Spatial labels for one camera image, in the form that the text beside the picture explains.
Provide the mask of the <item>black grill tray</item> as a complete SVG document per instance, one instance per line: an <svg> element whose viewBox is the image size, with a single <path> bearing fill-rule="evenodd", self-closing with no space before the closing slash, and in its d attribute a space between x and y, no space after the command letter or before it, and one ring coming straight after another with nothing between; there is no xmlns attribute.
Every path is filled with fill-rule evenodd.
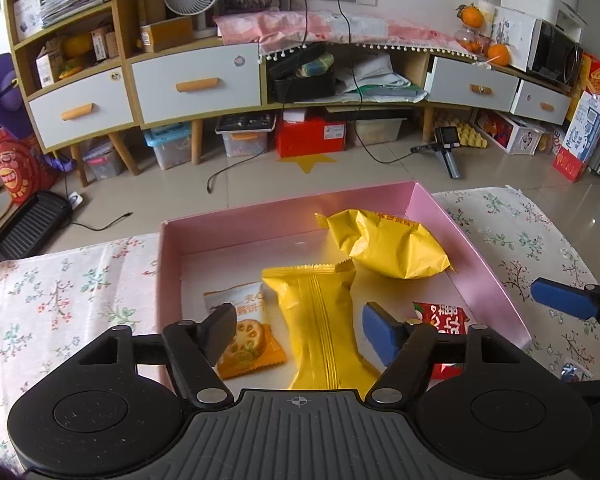
<svg viewBox="0 0 600 480"><path fill-rule="evenodd" d="M35 192L0 227L0 262L39 255L71 217L65 197Z"/></svg>

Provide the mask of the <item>lotus root snack packet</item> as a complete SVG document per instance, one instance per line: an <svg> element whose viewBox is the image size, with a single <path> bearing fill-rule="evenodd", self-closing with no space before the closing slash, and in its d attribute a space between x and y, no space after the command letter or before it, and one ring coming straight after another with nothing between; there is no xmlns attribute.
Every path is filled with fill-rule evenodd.
<svg viewBox="0 0 600 480"><path fill-rule="evenodd" d="M237 315L235 335L216 364L223 380L286 363L286 353L268 322L261 282L204 294L204 306L209 313L221 304L231 304Z"/></svg>

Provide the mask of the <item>pink cabinet cloth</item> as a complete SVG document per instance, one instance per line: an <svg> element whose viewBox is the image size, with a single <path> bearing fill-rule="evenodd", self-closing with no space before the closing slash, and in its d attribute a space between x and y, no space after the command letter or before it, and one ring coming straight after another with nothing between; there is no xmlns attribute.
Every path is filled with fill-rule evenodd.
<svg viewBox="0 0 600 480"><path fill-rule="evenodd" d="M329 11L266 11L218 16L215 24L223 44L255 44L266 58L318 42L476 58L444 32L394 18Z"/></svg>

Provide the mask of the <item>wooden TV cabinet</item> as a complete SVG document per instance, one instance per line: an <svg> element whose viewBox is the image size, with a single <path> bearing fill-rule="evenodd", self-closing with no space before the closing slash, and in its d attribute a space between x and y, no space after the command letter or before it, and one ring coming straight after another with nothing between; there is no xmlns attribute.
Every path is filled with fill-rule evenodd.
<svg viewBox="0 0 600 480"><path fill-rule="evenodd" d="M16 10L26 1L4 0L4 10L19 88L46 153L62 148L76 151L85 140L117 138L132 128L174 122L200 126L207 118L225 114L303 105L292 90L276 96L266 69L314 44L266 58L255 44L226 46L216 35L149 52L134 0L106 0L24 38ZM65 79L42 84L35 59L46 42L100 21L114 26L117 54ZM566 87L512 68L483 68L478 58L342 46L348 52L387 53L394 70L424 92L417 106L426 113L442 107L473 107L559 124L569 108Z"/></svg>

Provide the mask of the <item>red storage box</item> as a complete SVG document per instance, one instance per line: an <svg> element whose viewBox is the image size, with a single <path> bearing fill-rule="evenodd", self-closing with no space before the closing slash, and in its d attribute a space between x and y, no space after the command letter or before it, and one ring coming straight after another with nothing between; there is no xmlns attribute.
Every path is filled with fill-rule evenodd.
<svg viewBox="0 0 600 480"><path fill-rule="evenodd" d="M304 122L281 122L276 126L275 146L280 158L337 153L347 140L345 122L326 122L310 116Z"/></svg>

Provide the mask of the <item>white milk bread pack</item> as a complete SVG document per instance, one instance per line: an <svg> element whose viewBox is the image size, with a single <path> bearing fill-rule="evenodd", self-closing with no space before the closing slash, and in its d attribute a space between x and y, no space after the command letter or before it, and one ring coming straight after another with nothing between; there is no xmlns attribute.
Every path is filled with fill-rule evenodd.
<svg viewBox="0 0 600 480"><path fill-rule="evenodd" d="M590 379L590 372L578 363L565 362L560 370L560 381L565 382L566 384L572 384L573 382L588 382Z"/></svg>

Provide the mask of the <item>purple plush toy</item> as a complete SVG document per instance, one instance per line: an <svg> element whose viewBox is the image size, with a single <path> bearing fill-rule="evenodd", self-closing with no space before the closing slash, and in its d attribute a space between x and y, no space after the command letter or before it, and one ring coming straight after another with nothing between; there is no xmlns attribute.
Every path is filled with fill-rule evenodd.
<svg viewBox="0 0 600 480"><path fill-rule="evenodd" d="M61 162L52 162L45 155L33 128L26 103L18 86L16 70L9 53L0 54L0 133L7 141L19 141L35 159L34 170L41 174L41 188L48 190L62 176L61 170L73 170L74 163L61 156Z"/></svg>

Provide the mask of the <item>pink cardboard box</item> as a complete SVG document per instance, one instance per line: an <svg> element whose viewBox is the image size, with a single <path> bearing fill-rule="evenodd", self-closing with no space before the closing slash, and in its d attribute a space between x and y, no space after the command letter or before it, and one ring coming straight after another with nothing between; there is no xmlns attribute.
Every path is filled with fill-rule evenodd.
<svg viewBox="0 0 600 480"><path fill-rule="evenodd" d="M260 281L268 268L334 264L346 260L315 217L364 209L422 224L442 246L451 269L432 278L397 280L358 266L352 284L358 352L376 370L384 364L362 327L364 304L375 301L394 318L414 318L416 302L461 307L472 324L487 325L518 348L531 335L513 301L463 230L417 182L355 188L225 209L170 220L161 228L157 274L159 327L202 321L204 294Z"/></svg>

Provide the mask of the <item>white microwave oven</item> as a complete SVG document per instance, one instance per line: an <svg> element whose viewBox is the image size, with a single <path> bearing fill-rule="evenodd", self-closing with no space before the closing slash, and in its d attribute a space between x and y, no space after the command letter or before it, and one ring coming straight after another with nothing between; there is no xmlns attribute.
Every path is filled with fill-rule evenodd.
<svg viewBox="0 0 600 480"><path fill-rule="evenodd" d="M569 88L578 78L582 47L542 18L497 6L491 40L507 47L516 70Z"/></svg>

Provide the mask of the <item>red gift bag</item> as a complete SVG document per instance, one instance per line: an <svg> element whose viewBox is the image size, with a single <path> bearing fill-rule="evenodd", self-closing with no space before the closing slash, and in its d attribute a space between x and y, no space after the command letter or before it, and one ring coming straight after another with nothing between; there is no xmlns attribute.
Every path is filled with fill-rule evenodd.
<svg viewBox="0 0 600 480"><path fill-rule="evenodd" d="M59 171L44 159L38 138L31 134L17 139L0 128L0 178L17 206L38 191L48 191Z"/></svg>

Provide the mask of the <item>puffy yellow snack bag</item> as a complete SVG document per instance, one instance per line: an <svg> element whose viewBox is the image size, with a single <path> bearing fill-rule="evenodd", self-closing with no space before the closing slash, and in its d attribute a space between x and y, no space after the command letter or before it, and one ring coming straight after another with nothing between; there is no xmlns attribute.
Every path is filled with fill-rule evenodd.
<svg viewBox="0 0 600 480"><path fill-rule="evenodd" d="M431 278L452 266L446 251L419 222L365 209L314 217L349 258L387 278Z"/></svg>

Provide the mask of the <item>floral tablecloth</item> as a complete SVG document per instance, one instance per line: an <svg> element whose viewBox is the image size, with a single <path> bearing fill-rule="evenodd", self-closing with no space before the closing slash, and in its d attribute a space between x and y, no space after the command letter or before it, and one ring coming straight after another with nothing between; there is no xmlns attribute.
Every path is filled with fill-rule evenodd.
<svg viewBox="0 0 600 480"><path fill-rule="evenodd" d="M565 362L594 361L595 322L539 306L536 278L582 287L595 278L555 223L516 188L439 192L438 204L466 233L514 300L532 336L530 356L560 374ZM23 468L7 433L15 400L111 326L157 329L159 237L127 236L0 263L0 464Z"/></svg>

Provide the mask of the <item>striped yellow snack pack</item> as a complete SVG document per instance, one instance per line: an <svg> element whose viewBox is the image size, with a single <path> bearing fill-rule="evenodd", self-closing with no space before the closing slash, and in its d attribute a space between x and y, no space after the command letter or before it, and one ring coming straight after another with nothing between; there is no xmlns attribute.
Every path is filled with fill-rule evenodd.
<svg viewBox="0 0 600 480"><path fill-rule="evenodd" d="M262 271L277 296L297 371L291 390L354 390L366 396L379 372L360 350L354 330L352 260Z"/></svg>

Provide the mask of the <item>orange fruit lower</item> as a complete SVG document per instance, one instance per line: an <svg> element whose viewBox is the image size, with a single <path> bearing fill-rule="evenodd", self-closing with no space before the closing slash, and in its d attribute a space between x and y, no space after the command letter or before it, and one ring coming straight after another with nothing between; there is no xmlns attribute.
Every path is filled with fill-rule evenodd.
<svg viewBox="0 0 600 480"><path fill-rule="evenodd" d="M486 62L494 66L509 66L510 53L506 44L490 44L486 50Z"/></svg>

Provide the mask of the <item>red strawberry candy packet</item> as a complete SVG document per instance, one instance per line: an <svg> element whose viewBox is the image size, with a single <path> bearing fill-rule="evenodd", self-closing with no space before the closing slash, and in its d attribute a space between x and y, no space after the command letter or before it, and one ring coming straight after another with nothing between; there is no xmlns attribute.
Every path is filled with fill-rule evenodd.
<svg viewBox="0 0 600 480"><path fill-rule="evenodd" d="M467 334L470 318L461 307L414 302L413 308L420 322L434 326L440 334ZM434 364L431 379L450 379L462 374L462 371L463 365L460 363L437 363Z"/></svg>

